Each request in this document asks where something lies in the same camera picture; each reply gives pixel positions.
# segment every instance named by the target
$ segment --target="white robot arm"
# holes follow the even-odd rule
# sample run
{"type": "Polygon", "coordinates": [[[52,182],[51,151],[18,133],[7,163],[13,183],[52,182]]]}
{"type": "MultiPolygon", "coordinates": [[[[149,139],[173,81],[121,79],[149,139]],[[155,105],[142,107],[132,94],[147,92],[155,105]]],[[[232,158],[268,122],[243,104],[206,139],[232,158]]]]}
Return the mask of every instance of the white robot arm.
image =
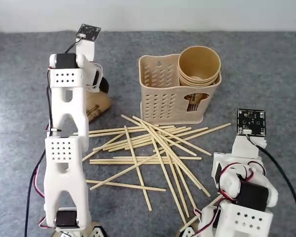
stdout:
{"type": "Polygon", "coordinates": [[[266,146],[265,111],[237,113],[238,135],[232,153],[214,153],[212,177],[223,198],[218,207],[205,207],[198,230],[186,230],[184,237],[268,236],[273,214],[267,207],[276,205],[278,192],[265,176],[259,150],[252,144],[266,146]]]}
{"type": "Polygon", "coordinates": [[[89,146],[86,91],[99,91],[102,67],[90,62],[95,43],[88,40],[88,36],[79,35],[76,39],[79,42],[76,53],[52,54],[49,59],[51,121],[47,134],[51,133],[51,136],[45,140],[44,210],[49,227],[70,233],[72,237],[89,237],[84,230],[91,223],[88,190],[82,170],[82,153],[89,146]],[[71,101],[66,101],[68,90],[72,91],[71,101]],[[77,136],[61,136],[67,116],[74,120],[78,128],[77,136]],[[75,207],[60,207],[62,192],[69,193],[75,207]]]}

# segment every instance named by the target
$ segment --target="perforated holder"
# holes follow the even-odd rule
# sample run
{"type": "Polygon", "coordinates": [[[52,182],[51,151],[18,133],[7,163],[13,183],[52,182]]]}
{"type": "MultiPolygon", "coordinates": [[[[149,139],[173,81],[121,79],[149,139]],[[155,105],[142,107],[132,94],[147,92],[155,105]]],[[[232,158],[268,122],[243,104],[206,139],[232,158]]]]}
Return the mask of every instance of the perforated holder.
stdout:
{"type": "Polygon", "coordinates": [[[180,86],[179,54],[144,55],[139,59],[139,82],[142,102],[141,118],[158,124],[200,123],[221,74],[213,85],[206,87],[180,86]]]}
{"type": "Polygon", "coordinates": [[[222,208],[223,215],[219,218],[217,236],[233,237],[236,232],[259,237],[268,235],[273,218],[268,210],[263,212],[232,203],[223,203],[222,208]]]}

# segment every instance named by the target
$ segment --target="gray speckled surface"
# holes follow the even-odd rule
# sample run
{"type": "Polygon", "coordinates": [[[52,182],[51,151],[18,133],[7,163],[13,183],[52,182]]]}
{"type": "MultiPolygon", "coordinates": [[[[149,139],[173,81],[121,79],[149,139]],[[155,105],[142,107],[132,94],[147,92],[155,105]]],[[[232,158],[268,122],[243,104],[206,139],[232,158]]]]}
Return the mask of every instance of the gray speckled surface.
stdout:
{"type": "MultiPolygon", "coordinates": [[[[0,236],[23,234],[28,181],[44,148],[48,58],[52,53],[64,51],[73,39],[74,32],[0,34],[0,236]]],[[[235,137],[235,109],[265,109],[267,149],[282,164],[296,189],[296,33],[103,32],[96,44],[96,61],[104,67],[113,105],[90,129],[132,125],[120,115],[140,115],[137,60],[141,55],[177,53],[198,44],[214,48],[221,56],[223,82],[204,121],[193,127],[213,127],[226,122],[232,122],[232,126],[192,142],[210,152],[230,152],[235,137]]],[[[74,130],[70,122],[66,128],[74,130]]],[[[90,149],[109,139],[91,139],[90,149]]],[[[115,153],[123,154],[130,155],[126,151],[115,153]]],[[[138,149],[136,154],[151,155],[151,147],[138,149]]],[[[97,156],[108,158],[112,154],[97,156]]],[[[270,236],[294,236],[296,207],[292,196],[274,165],[263,158],[267,176],[279,191],[278,205],[272,209],[270,236]]],[[[204,155],[203,161],[185,163],[215,197],[210,177],[212,158],[204,155]]],[[[98,180],[125,167],[84,164],[86,178],[98,180]]],[[[167,187],[160,166],[145,165],[141,170],[147,186],[167,187]]],[[[43,172],[39,178],[42,185],[43,172]]],[[[135,171],[116,181],[139,184],[135,171]]],[[[202,208],[211,198],[187,182],[202,208]]],[[[110,236],[174,236],[182,222],[171,193],[148,192],[148,195],[152,212],[148,212],[140,190],[101,187],[89,194],[90,211],[110,236]]],[[[43,215],[43,200],[33,193],[29,236],[50,235],[51,231],[37,227],[43,215]]]]}

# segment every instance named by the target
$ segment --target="cup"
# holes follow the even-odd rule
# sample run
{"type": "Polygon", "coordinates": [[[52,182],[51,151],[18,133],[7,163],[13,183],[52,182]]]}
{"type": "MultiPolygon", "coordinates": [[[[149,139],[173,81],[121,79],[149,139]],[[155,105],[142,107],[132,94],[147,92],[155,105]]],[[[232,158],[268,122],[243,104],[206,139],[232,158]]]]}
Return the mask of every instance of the cup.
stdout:
{"type": "Polygon", "coordinates": [[[182,84],[207,86],[212,84],[221,69],[221,60],[211,48],[193,46],[185,49],[178,59],[178,74],[182,84]]]}

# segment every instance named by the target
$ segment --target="paper cup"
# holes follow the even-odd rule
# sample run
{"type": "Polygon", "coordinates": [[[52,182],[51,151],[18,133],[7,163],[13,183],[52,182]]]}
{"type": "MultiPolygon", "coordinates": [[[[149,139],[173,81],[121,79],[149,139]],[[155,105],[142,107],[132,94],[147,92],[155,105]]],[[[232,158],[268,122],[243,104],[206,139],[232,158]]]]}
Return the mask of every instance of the paper cup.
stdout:
{"type": "Polygon", "coordinates": [[[178,59],[178,73],[193,84],[214,82],[221,69],[221,60],[211,48],[193,46],[185,49],[178,59]]]}

